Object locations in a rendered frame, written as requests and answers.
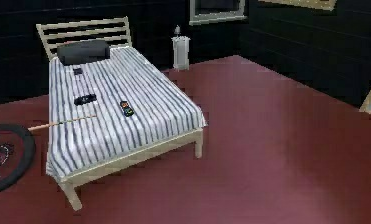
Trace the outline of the thin wooden stick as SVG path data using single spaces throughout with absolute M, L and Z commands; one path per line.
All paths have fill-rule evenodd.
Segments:
M 65 120 L 65 121 L 52 122 L 52 123 L 48 123 L 48 124 L 43 124 L 43 125 L 30 127 L 30 128 L 28 128 L 28 130 L 29 131 L 36 131 L 36 130 L 40 130 L 40 129 L 49 128 L 49 127 L 52 127 L 52 126 L 57 126 L 57 125 L 65 124 L 65 123 L 70 123 L 70 122 L 74 122 L 74 121 L 79 121 L 79 120 L 84 120 L 84 119 L 89 119 L 89 118 L 95 118 L 95 117 L 97 117 L 97 115 L 90 115 L 90 116 L 74 118 L 74 119 Z

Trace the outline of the black remote control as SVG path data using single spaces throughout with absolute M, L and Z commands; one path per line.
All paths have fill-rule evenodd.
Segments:
M 87 103 L 91 103 L 97 100 L 97 96 L 95 94 L 88 94 L 85 96 L 80 96 L 74 100 L 74 104 L 76 106 L 81 106 Z

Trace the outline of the striped bed with wooden frame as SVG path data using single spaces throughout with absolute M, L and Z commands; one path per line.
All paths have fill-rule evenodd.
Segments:
M 106 175 L 192 143 L 202 155 L 203 112 L 132 45 L 127 18 L 40 24 L 37 31 L 49 59 L 49 120 L 89 118 L 49 129 L 46 172 L 74 210 L 82 207 L 75 189 Z M 110 58 L 63 65 L 63 44 L 104 40 Z M 82 74 L 74 75 L 73 69 Z M 80 96 L 97 100 L 76 106 Z M 125 117 L 127 101 L 134 114 Z

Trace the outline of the black round wheel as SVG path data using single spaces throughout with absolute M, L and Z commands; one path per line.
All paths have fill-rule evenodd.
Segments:
M 24 146 L 19 164 L 6 177 L 0 179 L 0 192 L 14 185 L 28 170 L 36 152 L 35 140 L 31 132 L 20 125 L 0 124 L 0 132 L 12 132 L 21 138 Z M 13 153 L 13 146 L 9 143 L 0 145 L 0 167 L 2 167 Z

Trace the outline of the white side table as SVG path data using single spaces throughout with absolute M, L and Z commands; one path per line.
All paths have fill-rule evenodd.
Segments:
M 178 36 L 172 38 L 173 44 L 173 67 L 178 70 L 189 68 L 189 42 L 190 38 Z

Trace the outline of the dark grey pillow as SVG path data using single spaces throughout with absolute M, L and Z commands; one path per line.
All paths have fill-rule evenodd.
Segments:
M 110 58 L 110 47 L 104 40 L 90 40 L 63 44 L 57 48 L 57 57 L 67 65 L 79 65 Z

